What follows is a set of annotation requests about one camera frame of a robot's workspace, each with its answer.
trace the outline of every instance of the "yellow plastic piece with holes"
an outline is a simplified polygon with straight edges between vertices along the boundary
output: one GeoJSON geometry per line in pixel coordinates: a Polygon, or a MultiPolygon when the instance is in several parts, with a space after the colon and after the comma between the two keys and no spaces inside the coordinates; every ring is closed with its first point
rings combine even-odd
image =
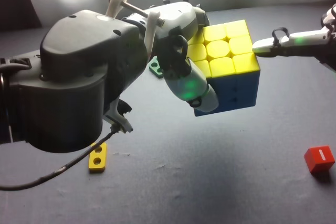
{"type": "Polygon", "coordinates": [[[257,57],[252,52],[243,55],[235,55],[233,56],[232,61],[237,74],[249,73],[260,70],[257,57]]]}
{"type": "Polygon", "coordinates": [[[231,56],[229,43],[223,40],[211,41],[206,45],[206,52],[208,61],[231,56]]]}
{"type": "Polygon", "coordinates": [[[204,44],[211,41],[226,40],[225,25],[219,24],[215,26],[203,27],[204,44]]]}
{"type": "Polygon", "coordinates": [[[194,44],[188,46],[187,57],[189,57],[193,62],[205,60],[206,50],[203,44],[194,44]]]}
{"type": "Polygon", "coordinates": [[[102,143],[101,146],[96,148],[90,153],[89,156],[89,169],[90,172],[102,173],[105,170],[107,159],[107,144],[102,143]]]}
{"type": "Polygon", "coordinates": [[[203,32],[202,30],[199,30],[194,37],[192,37],[188,41],[188,45],[194,45],[194,44],[203,44],[204,43],[204,37],[203,37],[203,32]]]}
{"type": "Polygon", "coordinates": [[[218,58],[209,63],[212,78],[236,74],[233,61],[229,57],[218,58]]]}
{"type": "Polygon", "coordinates": [[[226,37],[228,40],[249,35],[245,20],[234,21],[225,24],[226,37]]]}
{"type": "Polygon", "coordinates": [[[210,72],[210,66],[209,62],[207,60],[201,60],[195,62],[196,66],[202,71],[202,73],[205,75],[205,78],[211,78],[211,72],[210,72]]]}
{"type": "Polygon", "coordinates": [[[242,55],[252,52],[252,41],[249,35],[232,38],[229,41],[229,45],[233,55],[242,55]]]}

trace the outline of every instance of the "red block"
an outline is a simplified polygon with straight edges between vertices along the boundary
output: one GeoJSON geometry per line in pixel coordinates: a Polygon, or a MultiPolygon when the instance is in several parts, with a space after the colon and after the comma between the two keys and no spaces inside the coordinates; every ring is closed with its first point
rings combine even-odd
{"type": "Polygon", "coordinates": [[[304,156],[310,173],[327,171],[335,163],[329,146],[309,148],[304,156]]]}

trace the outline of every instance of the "metal pin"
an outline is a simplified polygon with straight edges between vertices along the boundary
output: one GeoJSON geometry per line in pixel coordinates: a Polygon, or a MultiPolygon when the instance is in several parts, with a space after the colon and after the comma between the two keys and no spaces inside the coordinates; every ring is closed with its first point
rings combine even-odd
{"type": "MultiPolygon", "coordinates": [[[[131,5],[130,3],[127,3],[127,2],[121,2],[120,3],[121,6],[127,8],[128,10],[131,10],[139,15],[141,15],[142,17],[145,17],[145,18],[148,18],[148,14],[145,13],[142,9],[134,6],[134,5],[131,5]]],[[[157,21],[157,24],[158,26],[162,27],[163,24],[164,24],[164,19],[161,19],[161,18],[158,18],[158,21],[157,21]]]]}

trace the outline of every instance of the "yellow center tile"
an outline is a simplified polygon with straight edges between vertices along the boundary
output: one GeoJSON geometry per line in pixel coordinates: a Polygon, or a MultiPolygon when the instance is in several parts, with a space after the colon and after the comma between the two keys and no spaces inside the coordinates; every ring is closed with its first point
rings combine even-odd
{"type": "Polygon", "coordinates": [[[233,55],[242,55],[252,52],[252,41],[249,35],[232,38],[229,41],[229,45],[233,55]]]}
{"type": "Polygon", "coordinates": [[[195,62],[196,66],[202,71],[202,73],[205,75],[205,78],[211,78],[211,72],[210,72],[210,66],[209,62],[207,60],[201,60],[195,62]]]}
{"type": "Polygon", "coordinates": [[[194,45],[194,44],[203,44],[204,43],[204,37],[202,29],[198,30],[198,32],[188,41],[188,45],[194,45]]]}
{"type": "Polygon", "coordinates": [[[236,73],[231,58],[224,57],[210,61],[209,63],[212,78],[230,76],[236,73]]]}
{"type": "Polygon", "coordinates": [[[229,43],[222,40],[211,41],[206,45],[208,61],[221,57],[230,57],[230,47],[229,43]]]}
{"type": "Polygon", "coordinates": [[[245,20],[226,23],[225,31],[228,39],[249,35],[245,20]]]}
{"type": "Polygon", "coordinates": [[[188,46],[187,57],[189,57],[193,62],[205,60],[206,50],[203,44],[194,44],[188,46]]]}
{"type": "Polygon", "coordinates": [[[225,25],[203,27],[203,37],[205,44],[215,40],[226,40],[225,25]]]}
{"type": "Polygon", "coordinates": [[[243,55],[235,55],[232,60],[237,74],[260,70],[257,57],[252,52],[243,55]]]}

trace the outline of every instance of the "gray table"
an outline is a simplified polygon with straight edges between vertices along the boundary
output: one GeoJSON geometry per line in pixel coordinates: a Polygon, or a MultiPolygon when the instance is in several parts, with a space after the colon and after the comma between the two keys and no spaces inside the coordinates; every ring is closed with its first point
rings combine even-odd
{"type": "MultiPolygon", "coordinates": [[[[256,41],[279,26],[319,29],[328,8],[251,8],[209,18],[246,19],[256,41]]],[[[0,55],[37,49],[45,32],[0,35],[0,55]]],[[[85,159],[36,188],[0,192],[0,223],[335,223],[336,168],[317,180],[303,155],[320,145],[336,154],[336,76],[313,58],[259,63],[255,107],[200,118],[146,70],[122,95],[133,106],[127,117],[134,132],[108,141],[106,171],[90,175],[85,159]]],[[[4,144],[0,183],[31,181],[79,153],[4,144]]]]}

